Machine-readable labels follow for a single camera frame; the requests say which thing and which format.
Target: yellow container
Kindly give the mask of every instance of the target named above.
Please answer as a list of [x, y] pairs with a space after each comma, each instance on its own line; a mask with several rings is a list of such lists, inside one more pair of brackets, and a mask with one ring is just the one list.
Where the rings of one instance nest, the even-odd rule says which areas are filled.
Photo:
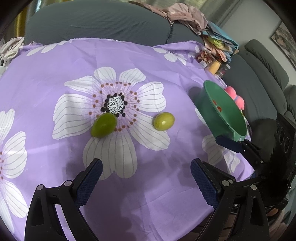
[[221, 63], [217, 60], [215, 60], [213, 63], [211, 63], [210, 66], [208, 66], [206, 69], [210, 71], [212, 74], [216, 74], [218, 69], [220, 68]]

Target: pink pom-pom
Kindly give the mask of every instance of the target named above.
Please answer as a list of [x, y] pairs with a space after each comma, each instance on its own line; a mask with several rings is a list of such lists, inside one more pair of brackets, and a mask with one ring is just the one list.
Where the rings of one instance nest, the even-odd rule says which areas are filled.
[[244, 110], [244, 99], [242, 97], [238, 95], [234, 102], [240, 110]]
[[237, 93], [231, 86], [226, 87], [224, 90], [233, 100], [236, 98]]

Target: green grape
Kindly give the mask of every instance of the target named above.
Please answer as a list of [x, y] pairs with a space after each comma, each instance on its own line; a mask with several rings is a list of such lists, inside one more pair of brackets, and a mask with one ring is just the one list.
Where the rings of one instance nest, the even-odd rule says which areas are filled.
[[111, 113], [100, 115], [91, 128], [93, 137], [102, 138], [111, 134], [117, 125], [117, 118]]
[[166, 131], [171, 128], [174, 123], [175, 117], [173, 116], [173, 114], [169, 112], [163, 112], [155, 117], [153, 121], [153, 126], [158, 131]]

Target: green bowl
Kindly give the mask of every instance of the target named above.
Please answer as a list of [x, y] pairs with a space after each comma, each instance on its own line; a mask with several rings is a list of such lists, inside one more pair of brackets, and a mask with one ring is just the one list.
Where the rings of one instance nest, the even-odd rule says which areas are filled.
[[247, 126], [244, 117], [234, 100], [219, 85], [206, 80], [194, 104], [215, 138], [224, 135], [234, 141], [245, 139]]

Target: blue rubber pad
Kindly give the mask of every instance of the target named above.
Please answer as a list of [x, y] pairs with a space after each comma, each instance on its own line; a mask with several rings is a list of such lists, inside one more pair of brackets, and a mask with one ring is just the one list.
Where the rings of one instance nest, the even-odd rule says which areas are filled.
[[195, 160], [191, 162], [190, 170], [207, 204], [216, 209], [219, 204], [216, 188]]
[[102, 172], [103, 163], [101, 160], [98, 160], [77, 189], [75, 204], [78, 208], [87, 203], [96, 183], [102, 175]]

